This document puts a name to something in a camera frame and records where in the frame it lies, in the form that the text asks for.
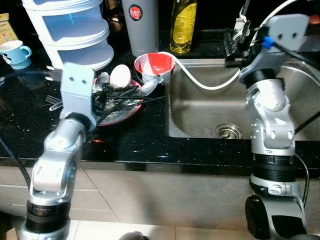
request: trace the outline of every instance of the black countertop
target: black countertop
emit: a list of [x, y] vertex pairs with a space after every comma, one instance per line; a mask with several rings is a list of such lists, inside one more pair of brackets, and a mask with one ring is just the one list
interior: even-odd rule
[[[160, 50], [168, 51], [168, 36], [160, 35]], [[112, 62], [99, 72], [108, 72], [119, 65], [133, 69], [128, 35], [112, 34], [108, 38], [114, 48]], [[32, 65], [26, 69], [44, 70], [50, 65], [39, 42], [33, 50]], [[223, 58], [222, 34], [219, 31], [194, 33], [191, 51], [179, 58]], [[4, 61], [0, 75], [13, 70]], [[164, 95], [165, 87], [158, 85], [152, 97]], [[0, 87], [0, 136], [5, 139], [27, 167], [32, 167], [43, 152], [45, 137], [59, 121], [60, 110], [49, 111], [47, 95], [60, 97], [60, 83], [44, 81], [43, 77], [12, 78]], [[296, 142], [296, 152], [303, 157], [310, 174], [320, 176], [318, 142]], [[208, 138], [174, 138], [165, 133], [165, 100], [143, 105], [129, 119], [111, 126], [98, 127], [84, 144], [79, 168], [126, 169], [133, 171], [165, 171], [196, 174], [248, 176], [251, 173], [251, 144], [249, 140]], [[0, 166], [15, 166], [0, 148]], [[303, 176], [298, 166], [298, 176]]]

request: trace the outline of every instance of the drain strainer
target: drain strainer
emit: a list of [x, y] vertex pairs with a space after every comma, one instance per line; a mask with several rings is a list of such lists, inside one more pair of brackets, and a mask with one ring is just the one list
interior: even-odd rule
[[224, 122], [216, 126], [215, 133], [220, 139], [243, 139], [244, 133], [237, 125]]

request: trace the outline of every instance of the mug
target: mug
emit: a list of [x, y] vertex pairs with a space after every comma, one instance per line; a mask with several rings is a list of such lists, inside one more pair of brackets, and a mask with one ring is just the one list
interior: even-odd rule
[[20, 40], [8, 41], [0, 45], [0, 55], [13, 69], [24, 69], [31, 64], [32, 51]]

